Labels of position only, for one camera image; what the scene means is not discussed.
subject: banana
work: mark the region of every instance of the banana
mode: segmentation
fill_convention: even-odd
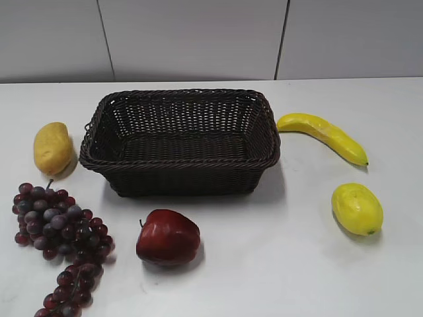
[[[363,148],[339,127],[311,114],[287,114],[276,126],[279,132],[302,132],[326,144],[348,162],[367,166],[369,161]]]

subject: yellow potato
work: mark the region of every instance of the yellow potato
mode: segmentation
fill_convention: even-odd
[[[71,162],[72,141],[66,125],[52,122],[45,125],[35,136],[34,162],[48,176],[60,173]]]

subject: basket weave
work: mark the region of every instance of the basket weave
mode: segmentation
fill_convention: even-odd
[[[135,90],[99,103],[79,161],[118,195],[252,192],[280,157],[265,97],[253,90]]]

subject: bunch of grapes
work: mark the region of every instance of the bunch of grapes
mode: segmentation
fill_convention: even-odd
[[[46,189],[29,183],[19,186],[12,208],[19,223],[15,241],[33,243],[46,260],[58,254],[73,259],[73,264],[59,274],[59,286],[47,295],[44,308],[34,317],[74,317],[90,303],[90,291],[112,250],[113,239],[100,218],[76,205],[67,191],[50,189],[51,183]]]

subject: apple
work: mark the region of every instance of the apple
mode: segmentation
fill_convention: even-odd
[[[156,209],[147,216],[137,241],[140,259],[174,266],[192,261],[200,246],[200,229],[190,219],[169,209]]]

